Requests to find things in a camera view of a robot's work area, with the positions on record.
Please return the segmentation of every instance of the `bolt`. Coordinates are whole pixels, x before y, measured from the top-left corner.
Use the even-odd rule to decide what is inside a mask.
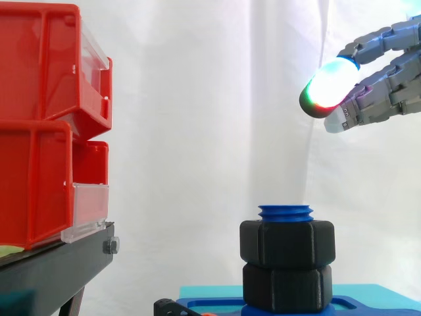
[[[120,238],[113,236],[110,239],[108,239],[108,246],[107,246],[107,252],[108,254],[115,255],[120,250]]]

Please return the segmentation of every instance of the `robotic hand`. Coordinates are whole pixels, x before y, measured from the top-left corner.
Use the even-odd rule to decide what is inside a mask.
[[[405,52],[356,84],[360,65],[390,49]],[[330,133],[421,112],[421,15],[346,45],[313,76],[299,102],[308,115],[326,117],[324,126]]]

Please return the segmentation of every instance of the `black metal shelf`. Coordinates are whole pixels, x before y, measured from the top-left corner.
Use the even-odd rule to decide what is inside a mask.
[[[0,259],[0,316],[77,315],[84,286],[112,261],[114,223],[72,244]]]

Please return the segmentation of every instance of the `red plastic drawer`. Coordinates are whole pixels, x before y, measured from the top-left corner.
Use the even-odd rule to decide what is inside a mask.
[[[64,120],[88,140],[111,129],[112,63],[75,5],[0,2],[0,119]]]
[[[0,122],[0,148],[0,245],[30,249],[103,228],[106,143],[73,142],[61,121],[14,121]]]

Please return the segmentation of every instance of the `illuminated tactile sensor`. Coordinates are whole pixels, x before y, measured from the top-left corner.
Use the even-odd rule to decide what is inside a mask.
[[[300,106],[311,117],[327,117],[358,81],[359,66],[346,57],[336,57],[320,68],[300,95]]]

